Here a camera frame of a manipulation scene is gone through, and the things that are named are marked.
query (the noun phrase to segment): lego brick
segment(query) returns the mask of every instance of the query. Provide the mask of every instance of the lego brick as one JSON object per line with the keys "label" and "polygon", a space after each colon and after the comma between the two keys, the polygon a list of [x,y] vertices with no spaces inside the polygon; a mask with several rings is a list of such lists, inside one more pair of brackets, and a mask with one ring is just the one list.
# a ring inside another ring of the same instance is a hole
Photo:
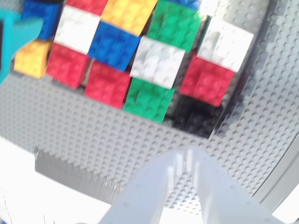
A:
{"label": "lego brick", "polygon": [[130,76],[170,89],[184,54],[182,49],[143,36]]}
{"label": "lego brick", "polygon": [[218,18],[211,18],[198,57],[238,72],[253,34]]}
{"label": "lego brick", "polygon": [[157,4],[147,37],[189,52],[200,21],[198,11],[162,0]]}
{"label": "lego brick", "polygon": [[100,16],[66,5],[54,42],[87,55],[99,22]]}
{"label": "lego brick", "polygon": [[101,19],[139,36],[157,0],[108,0]]}
{"label": "lego brick", "polygon": [[167,1],[171,1],[194,10],[199,10],[199,7],[201,5],[201,0],[167,0]]}
{"label": "lego brick", "polygon": [[162,123],[174,89],[165,89],[133,78],[124,110]]}
{"label": "lego brick", "polygon": [[222,111],[221,106],[214,107],[202,101],[181,96],[172,125],[179,130],[209,138]]}
{"label": "lego brick", "polygon": [[95,61],[92,65],[85,95],[104,104],[121,108],[128,91],[130,76]]}
{"label": "lego brick", "polygon": [[88,52],[111,67],[125,71],[140,41],[140,37],[101,22]]}
{"label": "lego brick", "polygon": [[220,106],[234,72],[193,55],[180,93]]}
{"label": "lego brick", "polygon": [[96,15],[102,15],[102,12],[108,0],[67,0],[66,4]]}
{"label": "lego brick", "polygon": [[77,88],[84,81],[90,61],[88,56],[54,43],[47,73],[54,80]]}
{"label": "lego brick", "polygon": [[37,17],[43,19],[43,28],[38,36],[41,40],[48,40],[54,36],[61,14],[62,4],[50,4],[36,0],[26,0],[22,12],[22,19]]}
{"label": "lego brick", "polygon": [[48,53],[51,42],[33,41],[19,50],[15,55],[14,70],[34,78],[46,74]]}

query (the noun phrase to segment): black lego brick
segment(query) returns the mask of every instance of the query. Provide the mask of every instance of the black lego brick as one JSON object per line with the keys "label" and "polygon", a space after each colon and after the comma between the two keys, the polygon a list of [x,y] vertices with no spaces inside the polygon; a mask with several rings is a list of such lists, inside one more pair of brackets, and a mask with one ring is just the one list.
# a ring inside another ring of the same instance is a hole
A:
{"label": "black lego brick", "polygon": [[209,138],[223,111],[197,99],[181,96],[174,112],[173,127],[200,137]]}

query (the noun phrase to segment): white plastic part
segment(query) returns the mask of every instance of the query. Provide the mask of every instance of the white plastic part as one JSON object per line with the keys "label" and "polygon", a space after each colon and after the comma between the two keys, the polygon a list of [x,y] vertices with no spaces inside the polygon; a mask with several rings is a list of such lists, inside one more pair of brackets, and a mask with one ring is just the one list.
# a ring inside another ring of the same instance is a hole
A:
{"label": "white plastic part", "polygon": [[54,42],[87,55],[100,22],[100,16],[66,5]]}
{"label": "white plastic part", "polygon": [[197,57],[238,72],[253,34],[218,18],[212,18]]}
{"label": "white plastic part", "polygon": [[170,89],[184,54],[182,49],[143,36],[130,76]]}
{"label": "white plastic part", "polygon": [[[186,155],[186,170],[192,168],[204,224],[282,224],[245,193],[202,148],[190,147]],[[168,151],[141,168],[99,224],[159,223],[180,156],[178,150]]]}

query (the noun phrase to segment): blue lego brick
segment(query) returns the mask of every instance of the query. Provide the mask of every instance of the blue lego brick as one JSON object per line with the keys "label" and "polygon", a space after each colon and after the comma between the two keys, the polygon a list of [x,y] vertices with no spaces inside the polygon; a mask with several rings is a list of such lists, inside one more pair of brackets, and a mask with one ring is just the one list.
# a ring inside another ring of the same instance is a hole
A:
{"label": "blue lego brick", "polygon": [[88,55],[113,68],[125,71],[139,41],[140,37],[101,22]]}
{"label": "blue lego brick", "polygon": [[201,0],[166,0],[166,1],[171,1],[194,10],[199,10],[199,7],[201,5]]}
{"label": "blue lego brick", "polygon": [[20,14],[0,8],[2,28],[0,85],[9,74],[10,61],[13,55],[28,42],[36,39],[42,30],[42,19],[20,19]]}
{"label": "blue lego brick", "polygon": [[41,40],[48,40],[55,34],[61,10],[62,4],[46,3],[36,0],[25,0],[21,18],[42,18],[43,28],[38,38]]}

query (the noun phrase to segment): white surface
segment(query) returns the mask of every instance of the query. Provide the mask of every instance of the white surface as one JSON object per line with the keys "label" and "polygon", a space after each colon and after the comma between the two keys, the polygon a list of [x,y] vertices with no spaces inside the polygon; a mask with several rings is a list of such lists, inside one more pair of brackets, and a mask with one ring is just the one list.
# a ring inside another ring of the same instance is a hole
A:
{"label": "white surface", "polygon": [[170,89],[184,54],[182,49],[143,36],[130,76]]}
{"label": "white surface", "polygon": [[299,185],[273,212],[273,216],[284,223],[294,223],[299,218]]}
{"label": "white surface", "polygon": [[100,16],[71,6],[65,6],[54,42],[87,55],[93,42]]}
{"label": "white surface", "polygon": [[197,57],[238,72],[252,38],[252,33],[212,18]]}
{"label": "white surface", "polygon": [[[0,137],[0,194],[6,197],[13,224],[43,224],[44,215],[46,224],[96,224],[110,208],[36,173],[34,162],[33,154]],[[0,200],[0,215],[5,212]],[[186,222],[200,224],[201,217],[163,209],[160,224]]]}

